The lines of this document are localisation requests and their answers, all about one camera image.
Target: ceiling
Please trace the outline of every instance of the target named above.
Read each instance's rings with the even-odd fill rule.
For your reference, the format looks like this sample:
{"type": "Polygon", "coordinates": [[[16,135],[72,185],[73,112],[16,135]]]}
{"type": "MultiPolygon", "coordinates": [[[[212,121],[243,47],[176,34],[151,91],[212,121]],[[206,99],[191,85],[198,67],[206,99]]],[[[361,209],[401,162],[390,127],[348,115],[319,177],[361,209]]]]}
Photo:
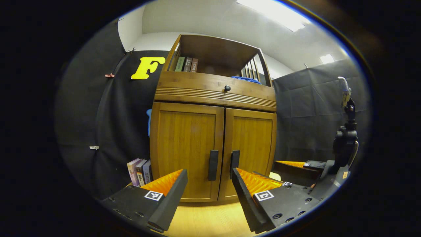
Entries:
{"type": "Polygon", "coordinates": [[[156,0],[146,5],[142,33],[194,32],[246,43],[293,71],[321,64],[320,57],[347,58],[336,40],[309,23],[296,32],[236,0],[156,0]]]}

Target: wooden cabinet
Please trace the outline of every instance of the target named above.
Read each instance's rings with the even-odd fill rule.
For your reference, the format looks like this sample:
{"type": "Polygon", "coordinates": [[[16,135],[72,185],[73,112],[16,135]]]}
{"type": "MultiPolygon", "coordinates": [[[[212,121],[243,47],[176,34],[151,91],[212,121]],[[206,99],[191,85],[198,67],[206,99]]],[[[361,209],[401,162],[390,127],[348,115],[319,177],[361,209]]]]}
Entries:
{"type": "Polygon", "coordinates": [[[259,48],[215,37],[180,35],[163,66],[152,107],[154,179],[187,169],[189,181],[181,201],[212,202],[237,196],[230,179],[232,161],[238,160],[241,169],[269,176],[276,139],[271,85],[259,48]],[[230,77],[255,79],[256,56],[264,71],[264,78],[257,80],[267,86],[230,77]],[[197,72],[174,71],[179,57],[199,59],[197,72]]]}
{"type": "Polygon", "coordinates": [[[187,169],[189,182],[182,202],[218,199],[220,175],[208,180],[211,150],[218,151],[216,173],[221,173],[224,108],[155,102],[150,127],[154,178],[187,169]]]}

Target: decorative grooves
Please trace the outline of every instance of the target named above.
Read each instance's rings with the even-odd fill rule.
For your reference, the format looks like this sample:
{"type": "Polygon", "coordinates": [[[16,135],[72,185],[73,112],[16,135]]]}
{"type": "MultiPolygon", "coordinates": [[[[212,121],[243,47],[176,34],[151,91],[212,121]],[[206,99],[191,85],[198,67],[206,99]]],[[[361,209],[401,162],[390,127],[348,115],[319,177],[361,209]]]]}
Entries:
{"type": "Polygon", "coordinates": [[[170,95],[170,96],[190,96],[208,98],[214,100],[227,100],[231,102],[240,102],[254,105],[262,105],[274,108],[276,111],[276,101],[270,101],[245,95],[230,94],[226,92],[207,91],[200,89],[186,89],[186,88],[168,88],[158,87],[155,96],[170,95]]]}

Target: white wall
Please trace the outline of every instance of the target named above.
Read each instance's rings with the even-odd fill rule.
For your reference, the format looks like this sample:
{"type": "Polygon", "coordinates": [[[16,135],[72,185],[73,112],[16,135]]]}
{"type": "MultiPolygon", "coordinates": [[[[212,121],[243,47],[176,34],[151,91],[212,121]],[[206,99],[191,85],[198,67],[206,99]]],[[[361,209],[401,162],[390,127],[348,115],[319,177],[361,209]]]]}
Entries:
{"type": "MultiPolygon", "coordinates": [[[[131,50],[134,47],[136,51],[141,51],[141,50],[169,51],[171,50],[171,47],[173,46],[179,34],[204,35],[204,34],[191,33],[191,32],[157,32],[157,33],[143,34],[132,44],[132,46],[129,47],[129,49],[131,50]]],[[[293,73],[293,71],[290,68],[280,63],[276,59],[270,57],[269,55],[263,53],[263,56],[266,60],[267,67],[269,69],[269,74],[274,79],[281,77],[283,75],[293,73]]],[[[263,68],[262,68],[262,65],[260,64],[260,61],[257,60],[256,64],[257,64],[258,71],[263,74],[263,68]]]]}
{"type": "Polygon", "coordinates": [[[142,17],[146,5],[143,5],[120,17],[118,34],[126,51],[133,49],[133,44],[142,36],[142,17]]]}

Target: ceiling light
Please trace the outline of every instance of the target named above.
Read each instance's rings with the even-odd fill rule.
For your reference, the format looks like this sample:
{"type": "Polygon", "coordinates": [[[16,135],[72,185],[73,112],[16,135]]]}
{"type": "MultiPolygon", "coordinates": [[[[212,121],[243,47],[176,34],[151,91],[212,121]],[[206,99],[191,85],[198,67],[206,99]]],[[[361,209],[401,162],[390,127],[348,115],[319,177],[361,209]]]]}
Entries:
{"type": "Polygon", "coordinates": [[[305,17],[275,0],[237,0],[237,3],[262,13],[287,27],[292,32],[304,28],[305,25],[303,23],[310,24],[310,21],[305,17]]]}
{"type": "Polygon", "coordinates": [[[323,64],[330,63],[330,62],[334,61],[332,55],[330,55],[330,54],[320,57],[320,60],[323,62],[323,64]]]}

